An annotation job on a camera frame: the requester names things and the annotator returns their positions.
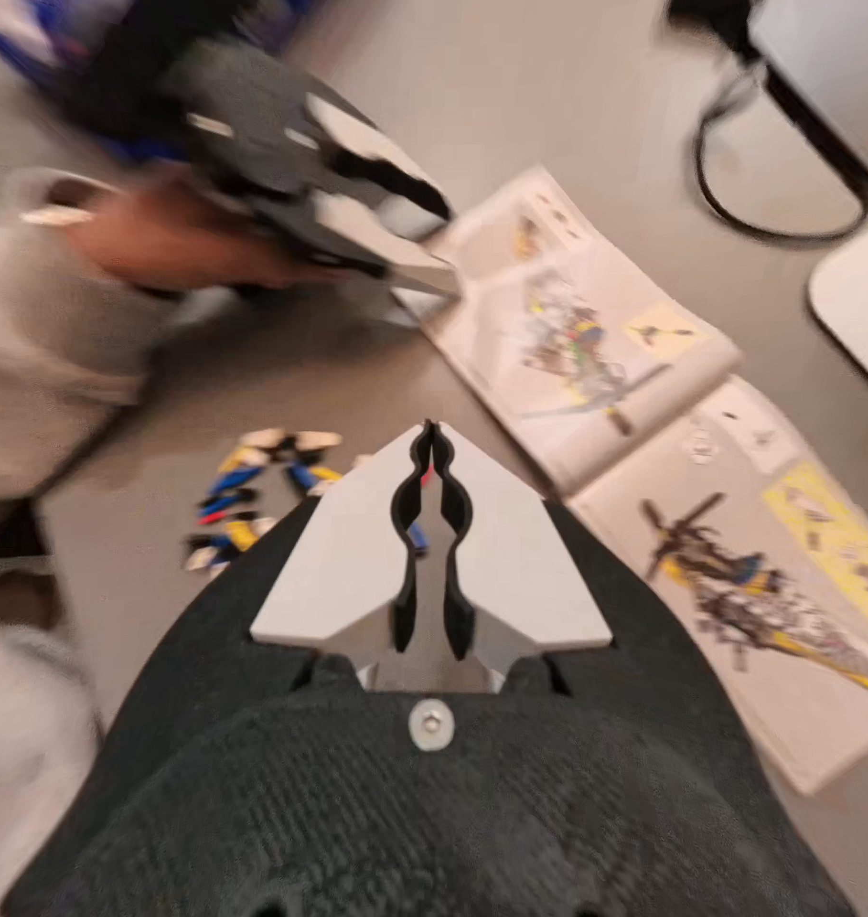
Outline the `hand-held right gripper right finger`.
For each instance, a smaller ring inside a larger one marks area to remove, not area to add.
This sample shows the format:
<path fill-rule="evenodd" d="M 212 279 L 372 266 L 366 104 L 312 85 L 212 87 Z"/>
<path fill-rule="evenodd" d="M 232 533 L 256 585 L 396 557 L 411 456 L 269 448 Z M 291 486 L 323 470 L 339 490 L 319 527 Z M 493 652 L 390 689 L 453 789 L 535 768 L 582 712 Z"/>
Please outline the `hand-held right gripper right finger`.
<path fill-rule="evenodd" d="M 432 459 L 455 535 L 444 596 L 455 657 L 505 680 L 519 659 L 611 646 L 540 494 L 445 423 L 432 425 Z"/>

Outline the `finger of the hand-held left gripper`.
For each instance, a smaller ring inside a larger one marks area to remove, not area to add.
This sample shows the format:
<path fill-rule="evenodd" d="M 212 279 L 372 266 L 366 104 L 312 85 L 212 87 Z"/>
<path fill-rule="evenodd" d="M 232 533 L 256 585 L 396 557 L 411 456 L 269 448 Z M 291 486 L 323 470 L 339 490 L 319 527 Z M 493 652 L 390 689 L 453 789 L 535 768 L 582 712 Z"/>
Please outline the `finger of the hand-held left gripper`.
<path fill-rule="evenodd" d="M 316 94 L 306 96 L 306 116 L 319 131 L 320 156 L 328 170 L 451 221 L 453 211 L 440 188 L 387 135 Z"/>
<path fill-rule="evenodd" d="M 319 226 L 382 262 L 383 278 L 394 290 L 461 297 L 461 282 L 452 264 L 422 244 L 395 235 L 364 203 L 343 194 L 313 193 Z"/>

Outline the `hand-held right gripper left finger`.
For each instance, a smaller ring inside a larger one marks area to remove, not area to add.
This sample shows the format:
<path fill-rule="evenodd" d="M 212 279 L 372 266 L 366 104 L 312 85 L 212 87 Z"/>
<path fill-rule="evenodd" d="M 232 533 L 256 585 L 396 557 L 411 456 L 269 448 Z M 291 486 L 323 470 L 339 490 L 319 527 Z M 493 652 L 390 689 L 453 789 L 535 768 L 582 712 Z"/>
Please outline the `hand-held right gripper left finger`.
<path fill-rule="evenodd" d="M 250 626 L 253 641 L 346 657 L 363 687 L 404 652 L 417 614 L 420 514 L 432 423 L 410 427 L 318 497 Z"/>

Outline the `pile of lego pieces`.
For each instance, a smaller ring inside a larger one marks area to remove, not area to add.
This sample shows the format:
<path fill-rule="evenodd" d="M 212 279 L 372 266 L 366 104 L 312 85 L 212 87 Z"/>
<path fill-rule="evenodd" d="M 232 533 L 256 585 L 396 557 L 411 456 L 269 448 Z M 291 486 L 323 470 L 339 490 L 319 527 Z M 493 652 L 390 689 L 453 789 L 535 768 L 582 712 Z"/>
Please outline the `pile of lego pieces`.
<path fill-rule="evenodd" d="M 293 495 L 309 511 L 341 480 L 377 457 L 359 453 L 347 472 L 329 467 L 328 452 L 343 437 L 331 431 L 289 431 L 269 427 L 244 434 L 218 466 L 216 476 L 195 510 L 197 533 L 186 538 L 183 568 L 217 579 L 279 523 L 265 509 L 257 480 L 279 469 Z"/>

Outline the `lego instruction booklet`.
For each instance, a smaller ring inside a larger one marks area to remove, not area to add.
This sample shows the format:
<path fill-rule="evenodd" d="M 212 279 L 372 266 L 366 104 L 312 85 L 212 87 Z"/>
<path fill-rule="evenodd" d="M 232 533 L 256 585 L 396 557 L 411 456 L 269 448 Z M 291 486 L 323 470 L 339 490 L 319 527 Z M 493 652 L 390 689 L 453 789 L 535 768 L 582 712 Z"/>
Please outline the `lego instruction booklet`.
<path fill-rule="evenodd" d="M 868 756 L 868 518 L 737 347 L 526 173 L 394 290 L 568 510 L 692 633 L 759 749 L 814 795 Z"/>

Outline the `person's left forearm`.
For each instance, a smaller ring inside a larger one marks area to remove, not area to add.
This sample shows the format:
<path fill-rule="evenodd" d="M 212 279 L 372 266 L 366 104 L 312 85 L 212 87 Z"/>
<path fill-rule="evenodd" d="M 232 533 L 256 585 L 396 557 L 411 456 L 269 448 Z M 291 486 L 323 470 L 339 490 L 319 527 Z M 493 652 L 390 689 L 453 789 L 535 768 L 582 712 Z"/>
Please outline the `person's left forearm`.
<path fill-rule="evenodd" d="M 49 169 L 0 193 L 0 502 L 52 477 L 141 392 L 180 301 L 84 266 L 50 207 L 108 186 Z"/>

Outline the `person's left hand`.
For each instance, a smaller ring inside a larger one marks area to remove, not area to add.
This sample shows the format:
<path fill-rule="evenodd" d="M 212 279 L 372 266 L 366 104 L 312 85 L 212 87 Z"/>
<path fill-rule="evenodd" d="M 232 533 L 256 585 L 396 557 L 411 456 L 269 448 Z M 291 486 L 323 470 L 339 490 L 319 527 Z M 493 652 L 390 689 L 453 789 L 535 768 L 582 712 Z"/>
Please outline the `person's left hand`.
<path fill-rule="evenodd" d="M 291 255 L 249 217 L 196 189 L 184 170 L 159 171 L 130 188 L 107 192 L 89 218 L 61 228 L 73 251 L 97 271 L 165 292 L 252 284 L 282 290 L 340 281 L 343 269 Z"/>

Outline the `grey power adapter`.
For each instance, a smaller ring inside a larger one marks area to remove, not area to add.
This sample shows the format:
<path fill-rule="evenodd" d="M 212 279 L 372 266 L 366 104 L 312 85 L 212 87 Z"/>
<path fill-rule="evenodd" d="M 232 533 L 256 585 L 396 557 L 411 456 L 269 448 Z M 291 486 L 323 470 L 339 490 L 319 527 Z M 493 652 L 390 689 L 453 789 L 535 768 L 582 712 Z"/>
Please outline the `grey power adapter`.
<path fill-rule="evenodd" d="M 738 60 L 755 63 L 762 57 L 749 36 L 749 20 L 757 1 L 669 1 L 669 25 L 693 29 L 718 40 Z"/>

